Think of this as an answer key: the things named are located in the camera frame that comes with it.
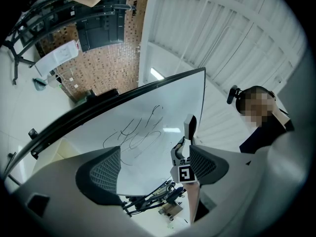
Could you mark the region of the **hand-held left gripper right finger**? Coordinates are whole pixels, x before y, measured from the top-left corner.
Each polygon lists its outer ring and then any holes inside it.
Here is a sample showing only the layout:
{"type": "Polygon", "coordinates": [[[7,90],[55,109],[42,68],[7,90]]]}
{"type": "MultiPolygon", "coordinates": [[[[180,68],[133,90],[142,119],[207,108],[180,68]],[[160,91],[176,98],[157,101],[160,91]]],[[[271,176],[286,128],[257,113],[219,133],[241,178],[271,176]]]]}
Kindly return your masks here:
{"type": "Polygon", "coordinates": [[[200,184],[205,231],[240,231],[244,215],[260,184],[269,147],[254,154],[201,145],[190,146],[190,165],[200,184]]]}

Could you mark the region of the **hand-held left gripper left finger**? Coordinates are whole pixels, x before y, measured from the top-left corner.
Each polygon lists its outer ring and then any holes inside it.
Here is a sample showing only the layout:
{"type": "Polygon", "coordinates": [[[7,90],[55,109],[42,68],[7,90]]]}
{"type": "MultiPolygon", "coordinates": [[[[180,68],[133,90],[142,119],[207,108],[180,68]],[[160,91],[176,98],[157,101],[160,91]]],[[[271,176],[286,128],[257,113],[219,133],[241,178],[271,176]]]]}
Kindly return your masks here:
{"type": "Polygon", "coordinates": [[[119,172],[118,146],[91,151],[44,166],[13,196],[50,234],[129,234],[119,172]]]}

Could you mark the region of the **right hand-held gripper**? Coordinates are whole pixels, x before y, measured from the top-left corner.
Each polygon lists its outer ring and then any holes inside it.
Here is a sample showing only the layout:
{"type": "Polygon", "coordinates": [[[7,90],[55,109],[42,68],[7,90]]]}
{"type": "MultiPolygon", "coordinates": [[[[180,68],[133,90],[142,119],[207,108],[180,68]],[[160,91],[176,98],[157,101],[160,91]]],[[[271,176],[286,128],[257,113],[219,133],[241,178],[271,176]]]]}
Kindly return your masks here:
{"type": "Polygon", "coordinates": [[[171,149],[172,168],[171,177],[175,183],[194,183],[197,178],[190,165],[190,157],[182,154],[186,139],[193,141],[197,128],[197,119],[194,115],[188,114],[184,121],[184,137],[171,149]]]}

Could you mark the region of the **yellow whiteboard eraser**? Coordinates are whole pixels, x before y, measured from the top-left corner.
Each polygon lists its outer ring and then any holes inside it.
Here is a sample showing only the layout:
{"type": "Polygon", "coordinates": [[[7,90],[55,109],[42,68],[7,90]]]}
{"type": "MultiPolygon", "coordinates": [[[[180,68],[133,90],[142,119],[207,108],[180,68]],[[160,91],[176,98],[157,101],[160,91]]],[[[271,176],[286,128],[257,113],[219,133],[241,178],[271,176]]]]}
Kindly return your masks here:
{"type": "Polygon", "coordinates": [[[75,146],[66,138],[61,138],[56,142],[56,150],[54,160],[63,160],[66,158],[75,157],[81,154],[75,146]]]}

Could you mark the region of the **person's right forearm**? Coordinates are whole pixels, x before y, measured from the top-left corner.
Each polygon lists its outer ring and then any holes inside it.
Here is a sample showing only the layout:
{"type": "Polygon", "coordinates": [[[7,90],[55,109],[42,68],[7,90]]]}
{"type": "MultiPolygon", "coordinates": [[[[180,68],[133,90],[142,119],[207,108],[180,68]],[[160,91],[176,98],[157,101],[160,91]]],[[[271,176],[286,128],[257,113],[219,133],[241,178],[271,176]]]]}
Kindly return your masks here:
{"type": "Polygon", "coordinates": [[[199,203],[199,182],[185,183],[184,189],[187,192],[190,212],[190,224],[194,222],[198,203],[199,203]]]}

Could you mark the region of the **white whiteboard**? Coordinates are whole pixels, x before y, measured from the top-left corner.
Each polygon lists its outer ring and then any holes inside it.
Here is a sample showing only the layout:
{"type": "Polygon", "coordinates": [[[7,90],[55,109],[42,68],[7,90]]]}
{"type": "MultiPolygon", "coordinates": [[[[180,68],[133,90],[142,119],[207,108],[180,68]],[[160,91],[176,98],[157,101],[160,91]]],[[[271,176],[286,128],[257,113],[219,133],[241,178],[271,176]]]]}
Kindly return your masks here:
{"type": "Polygon", "coordinates": [[[68,142],[78,154],[119,146],[117,194],[149,194],[170,176],[170,152],[184,136],[187,116],[201,118],[204,87],[205,70],[200,68],[117,96],[94,97],[41,131],[17,154],[5,174],[28,153],[43,156],[58,140],[68,142]]]}

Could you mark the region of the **person's black shirt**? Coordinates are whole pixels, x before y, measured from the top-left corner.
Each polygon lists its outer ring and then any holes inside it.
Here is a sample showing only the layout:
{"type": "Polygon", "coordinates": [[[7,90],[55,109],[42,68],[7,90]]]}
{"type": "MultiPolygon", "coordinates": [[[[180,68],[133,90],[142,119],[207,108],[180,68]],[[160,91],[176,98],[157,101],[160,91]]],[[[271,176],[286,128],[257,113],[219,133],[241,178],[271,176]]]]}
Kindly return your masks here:
{"type": "Polygon", "coordinates": [[[270,116],[239,146],[240,152],[255,154],[258,149],[270,146],[277,137],[293,130],[294,126],[291,120],[282,125],[275,116],[270,116]]]}

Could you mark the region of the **ceiling tube light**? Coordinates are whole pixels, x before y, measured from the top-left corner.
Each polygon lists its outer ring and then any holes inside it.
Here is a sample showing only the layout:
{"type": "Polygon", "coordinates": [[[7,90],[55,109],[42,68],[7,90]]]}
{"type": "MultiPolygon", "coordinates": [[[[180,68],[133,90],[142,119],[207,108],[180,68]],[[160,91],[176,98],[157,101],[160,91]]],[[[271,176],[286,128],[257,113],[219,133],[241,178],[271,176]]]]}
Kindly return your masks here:
{"type": "Polygon", "coordinates": [[[155,77],[157,80],[163,80],[164,79],[164,76],[159,73],[157,70],[155,70],[154,68],[151,68],[150,69],[150,74],[155,77]]]}

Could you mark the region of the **teal dustpan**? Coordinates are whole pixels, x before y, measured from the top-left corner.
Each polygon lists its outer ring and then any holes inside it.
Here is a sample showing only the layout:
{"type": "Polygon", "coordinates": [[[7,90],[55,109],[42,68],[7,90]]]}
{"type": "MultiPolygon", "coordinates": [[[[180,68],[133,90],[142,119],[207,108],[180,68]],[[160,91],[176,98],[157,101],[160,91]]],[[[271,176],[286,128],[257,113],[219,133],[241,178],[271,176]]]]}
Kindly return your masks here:
{"type": "Polygon", "coordinates": [[[46,86],[47,86],[46,81],[43,80],[43,79],[40,79],[40,78],[34,78],[33,79],[33,84],[34,84],[35,89],[37,91],[43,91],[46,88],[46,86]]]}

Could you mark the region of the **black monitor screen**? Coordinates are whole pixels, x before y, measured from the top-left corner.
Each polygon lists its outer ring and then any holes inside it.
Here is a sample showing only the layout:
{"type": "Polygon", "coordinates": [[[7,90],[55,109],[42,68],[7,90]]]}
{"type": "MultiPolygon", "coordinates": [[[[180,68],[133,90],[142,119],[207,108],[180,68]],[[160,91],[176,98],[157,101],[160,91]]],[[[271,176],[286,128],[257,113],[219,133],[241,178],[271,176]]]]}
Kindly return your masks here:
{"type": "Polygon", "coordinates": [[[83,52],[124,42],[125,11],[113,7],[76,7],[79,42],[83,52]]]}

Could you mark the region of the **black rolling stand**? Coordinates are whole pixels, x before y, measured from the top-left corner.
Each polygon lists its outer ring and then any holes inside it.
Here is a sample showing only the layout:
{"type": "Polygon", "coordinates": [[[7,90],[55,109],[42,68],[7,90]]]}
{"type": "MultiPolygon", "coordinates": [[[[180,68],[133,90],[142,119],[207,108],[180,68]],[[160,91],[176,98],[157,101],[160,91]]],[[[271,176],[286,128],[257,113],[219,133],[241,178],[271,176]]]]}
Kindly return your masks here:
{"type": "MultiPolygon", "coordinates": [[[[65,4],[52,4],[47,8],[34,10],[24,16],[12,30],[12,38],[4,42],[14,59],[14,78],[13,84],[16,84],[18,79],[18,65],[25,63],[33,67],[35,63],[23,58],[23,54],[39,42],[42,38],[47,37],[49,41],[53,41],[52,34],[70,24],[75,24],[81,18],[75,16],[76,7],[86,7],[74,1],[65,4]]],[[[133,5],[122,4],[115,1],[103,1],[94,7],[113,7],[122,9],[125,12],[131,10],[132,14],[136,14],[137,2],[133,5]]]]}

